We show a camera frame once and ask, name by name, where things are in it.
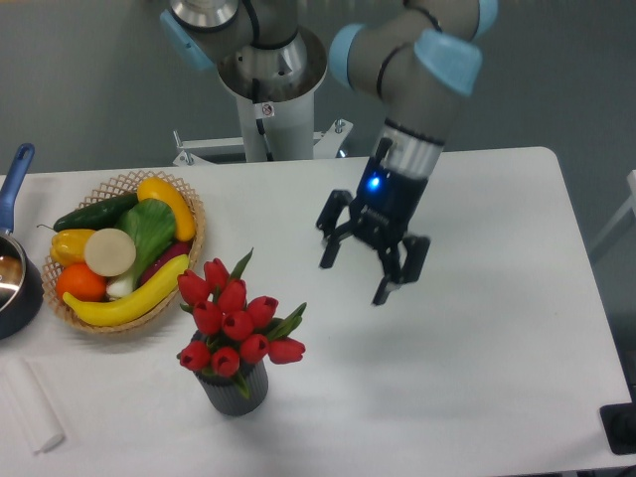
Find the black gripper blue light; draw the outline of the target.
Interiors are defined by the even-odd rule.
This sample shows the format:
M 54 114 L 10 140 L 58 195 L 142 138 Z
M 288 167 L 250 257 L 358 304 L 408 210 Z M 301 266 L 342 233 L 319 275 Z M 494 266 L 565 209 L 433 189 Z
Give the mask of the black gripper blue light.
M 333 190 L 318 219 L 316 228 L 323 233 L 324 252 L 319 266 L 331 268 L 343 239 L 353 236 L 378 251 L 384 276 L 372 303 L 384 305 L 390 294 L 401 286 L 419 280 L 430 248 L 430 238 L 408 231 L 428 178 L 409 178 L 370 157 L 356 196 L 347 190 Z M 349 219 L 337 225 L 343 211 Z

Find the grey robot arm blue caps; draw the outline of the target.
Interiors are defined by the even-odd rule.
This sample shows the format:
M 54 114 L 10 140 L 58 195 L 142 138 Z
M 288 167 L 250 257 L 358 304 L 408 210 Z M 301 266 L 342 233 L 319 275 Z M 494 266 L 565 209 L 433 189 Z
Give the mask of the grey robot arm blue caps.
M 299 24 L 291 1 L 173 1 L 160 22 L 179 56 L 215 69 L 235 97 L 250 162 L 315 156 L 313 95 L 325 75 L 386 106 L 356 191 L 333 191 L 316 222 L 323 268 L 346 238 L 378 254 L 380 305 L 419 279 L 430 241 L 408 225 L 479 75 L 475 40 L 497 14 L 494 1 L 407 1 L 380 27 L 343 27 L 329 47 Z

